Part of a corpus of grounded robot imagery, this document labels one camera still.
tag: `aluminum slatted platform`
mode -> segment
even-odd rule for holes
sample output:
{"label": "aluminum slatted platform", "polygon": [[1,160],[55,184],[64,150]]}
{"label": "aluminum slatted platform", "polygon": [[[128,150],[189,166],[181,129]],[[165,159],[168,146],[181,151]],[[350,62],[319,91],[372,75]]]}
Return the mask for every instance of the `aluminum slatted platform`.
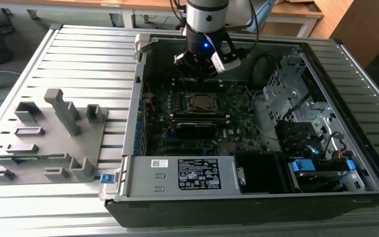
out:
{"label": "aluminum slatted platform", "polygon": [[[176,31],[84,26],[63,26],[60,30],[49,30],[0,107],[0,139],[1,132],[13,128],[13,108],[19,101],[45,103],[40,98],[47,88],[60,88],[65,99],[76,107],[99,104],[108,109],[96,174],[119,168],[135,79],[133,41],[139,33],[177,34]],[[247,35],[232,37],[253,38]],[[322,39],[263,39],[310,44],[379,153],[379,89],[344,46]],[[256,236],[257,232],[302,230],[303,236],[331,236],[334,230],[311,229],[362,226],[367,233],[375,231],[372,226],[379,225],[378,207],[356,210],[328,221],[308,223],[125,229],[103,207],[99,188],[97,180],[81,184],[0,186],[0,234],[195,236],[245,233],[245,236]]]}

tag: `red cable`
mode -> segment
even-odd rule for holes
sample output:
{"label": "red cable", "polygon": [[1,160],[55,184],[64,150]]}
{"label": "red cable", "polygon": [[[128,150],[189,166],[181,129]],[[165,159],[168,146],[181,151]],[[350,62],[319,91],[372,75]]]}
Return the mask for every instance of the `red cable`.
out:
{"label": "red cable", "polygon": [[145,80],[144,80],[144,84],[145,84],[145,86],[147,86],[147,88],[148,88],[148,92],[149,92],[149,105],[151,105],[151,109],[152,109],[153,113],[156,113],[156,109],[155,109],[155,106],[153,106],[153,104],[152,104],[152,97],[153,97],[153,94],[151,93],[151,88],[149,88],[149,85],[148,85],[148,83],[147,83]]}

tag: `power supply label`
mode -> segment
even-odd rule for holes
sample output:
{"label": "power supply label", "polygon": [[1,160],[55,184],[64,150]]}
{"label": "power supply label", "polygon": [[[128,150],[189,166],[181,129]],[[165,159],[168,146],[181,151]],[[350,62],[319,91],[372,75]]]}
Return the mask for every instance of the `power supply label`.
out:
{"label": "power supply label", "polygon": [[179,159],[177,178],[181,190],[221,189],[216,159]]}

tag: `motherboard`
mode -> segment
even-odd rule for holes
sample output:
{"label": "motherboard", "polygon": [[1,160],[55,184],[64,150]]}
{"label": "motherboard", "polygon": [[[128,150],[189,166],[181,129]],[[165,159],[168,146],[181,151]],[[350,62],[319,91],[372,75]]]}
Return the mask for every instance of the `motherboard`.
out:
{"label": "motherboard", "polygon": [[227,156],[261,150],[252,97],[243,84],[171,78],[144,85],[148,156]]}

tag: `barcode sticker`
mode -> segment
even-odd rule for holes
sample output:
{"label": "barcode sticker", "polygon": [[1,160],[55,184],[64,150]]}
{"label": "barcode sticker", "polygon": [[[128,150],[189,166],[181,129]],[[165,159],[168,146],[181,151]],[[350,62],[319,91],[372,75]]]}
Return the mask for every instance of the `barcode sticker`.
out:
{"label": "barcode sticker", "polygon": [[119,7],[119,4],[108,4],[108,3],[101,3],[101,6],[112,6],[112,7]]}
{"label": "barcode sticker", "polygon": [[151,168],[168,167],[167,159],[152,159],[151,160]]}

